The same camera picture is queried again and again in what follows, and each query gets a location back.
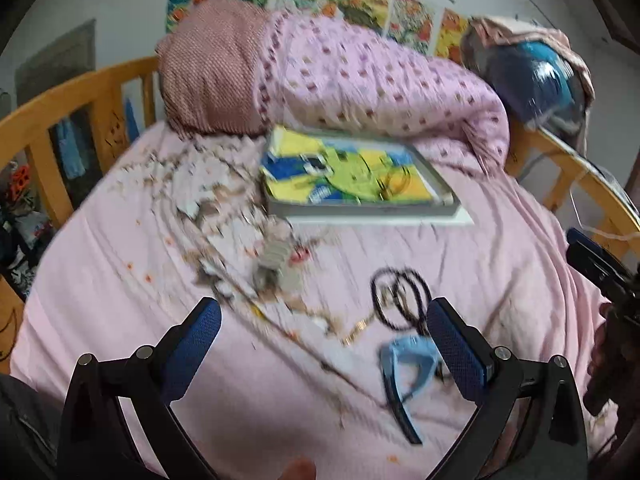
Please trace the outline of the person's right hand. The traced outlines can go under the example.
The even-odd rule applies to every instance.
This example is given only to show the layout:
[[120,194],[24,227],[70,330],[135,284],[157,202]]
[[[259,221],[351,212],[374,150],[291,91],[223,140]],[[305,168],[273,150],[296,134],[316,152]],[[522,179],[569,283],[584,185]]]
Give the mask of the person's right hand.
[[625,369],[622,355],[623,326],[614,304],[608,302],[600,307],[604,322],[594,333],[591,361],[588,366],[589,382],[582,400],[585,409],[597,416],[608,401],[613,401],[620,390],[620,380]]

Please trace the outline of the person's left hand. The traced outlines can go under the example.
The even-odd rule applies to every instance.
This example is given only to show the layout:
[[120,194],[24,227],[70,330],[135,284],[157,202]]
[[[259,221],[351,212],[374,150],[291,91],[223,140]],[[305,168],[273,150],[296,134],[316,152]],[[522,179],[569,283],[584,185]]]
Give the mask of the person's left hand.
[[317,468],[312,460],[301,457],[293,460],[280,474],[279,480],[316,480]]

